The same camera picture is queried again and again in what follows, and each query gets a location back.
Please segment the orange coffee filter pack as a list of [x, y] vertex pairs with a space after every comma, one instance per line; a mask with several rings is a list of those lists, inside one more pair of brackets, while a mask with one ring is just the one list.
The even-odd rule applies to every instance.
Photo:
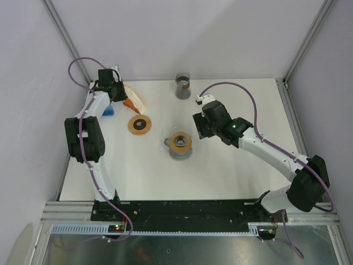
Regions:
[[123, 100], [123, 105], [132, 109], [137, 114], [141, 115], [147, 110], [147, 106], [139, 94], [128, 85], [124, 85], [127, 99]]

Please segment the glass coffee server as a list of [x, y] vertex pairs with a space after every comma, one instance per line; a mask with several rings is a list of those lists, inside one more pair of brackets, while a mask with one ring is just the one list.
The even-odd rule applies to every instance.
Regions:
[[172, 159], [175, 159], [178, 161], [183, 161], [183, 160], [187, 160], [188, 158], [190, 158], [190, 156], [192, 155], [192, 148], [190, 148], [188, 151], [185, 151], [185, 152], [173, 151], [170, 146], [169, 140], [170, 140], [170, 138], [165, 138], [164, 144], [169, 148], [169, 154]]

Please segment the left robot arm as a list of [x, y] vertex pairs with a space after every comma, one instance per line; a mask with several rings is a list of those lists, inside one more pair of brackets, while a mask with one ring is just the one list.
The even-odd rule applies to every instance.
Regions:
[[68, 151], [91, 176], [95, 199], [99, 202], [117, 199], [104, 162], [105, 139], [100, 119], [112, 102], [127, 99], [124, 83], [116, 67], [98, 71], [98, 80], [89, 88], [83, 109], [65, 120]]

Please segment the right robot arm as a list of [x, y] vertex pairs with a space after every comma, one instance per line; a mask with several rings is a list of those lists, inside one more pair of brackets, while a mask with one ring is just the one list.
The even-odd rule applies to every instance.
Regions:
[[258, 220], [268, 221], [275, 212], [290, 207], [303, 212], [316, 207], [330, 186], [325, 161], [321, 157], [309, 158], [269, 143], [256, 133], [249, 121], [241, 117], [231, 118], [225, 106], [211, 95], [198, 98], [196, 103], [202, 107], [200, 113], [192, 116], [200, 139], [217, 136], [224, 144], [260, 158], [291, 183], [260, 196], [254, 208]]

